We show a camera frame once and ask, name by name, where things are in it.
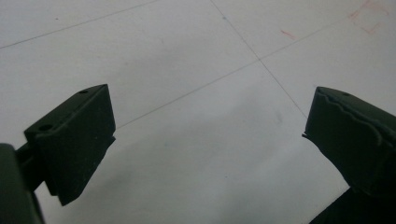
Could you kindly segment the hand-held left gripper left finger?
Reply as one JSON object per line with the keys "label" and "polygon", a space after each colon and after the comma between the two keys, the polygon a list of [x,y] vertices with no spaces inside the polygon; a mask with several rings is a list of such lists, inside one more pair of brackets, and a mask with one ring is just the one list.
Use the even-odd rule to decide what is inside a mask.
{"label": "hand-held left gripper left finger", "polygon": [[79,91],[24,131],[17,151],[27,188],[46,183],[62,205],[86,188],[116,129],[106,84]]}

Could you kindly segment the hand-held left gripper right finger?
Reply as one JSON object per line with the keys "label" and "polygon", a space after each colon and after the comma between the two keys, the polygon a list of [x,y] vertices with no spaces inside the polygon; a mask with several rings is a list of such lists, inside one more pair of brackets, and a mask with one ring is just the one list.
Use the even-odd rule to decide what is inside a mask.
{"label": "hand-held left gripper right finger", "polygon": [[304,137],[353,189],[396,198],[396,116],[347,92],[318,87]]}

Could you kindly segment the white table cover sheet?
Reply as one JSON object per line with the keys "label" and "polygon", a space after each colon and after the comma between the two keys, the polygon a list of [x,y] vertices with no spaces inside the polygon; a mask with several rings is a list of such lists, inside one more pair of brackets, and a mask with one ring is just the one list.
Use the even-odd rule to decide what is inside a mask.
{"label": "white table cover sheet", "polygon": [[396,115],[396,0],[0,0],[0,142],[104,83],[115,142],[47,224],[308,224],[347,190],[315,89]]}

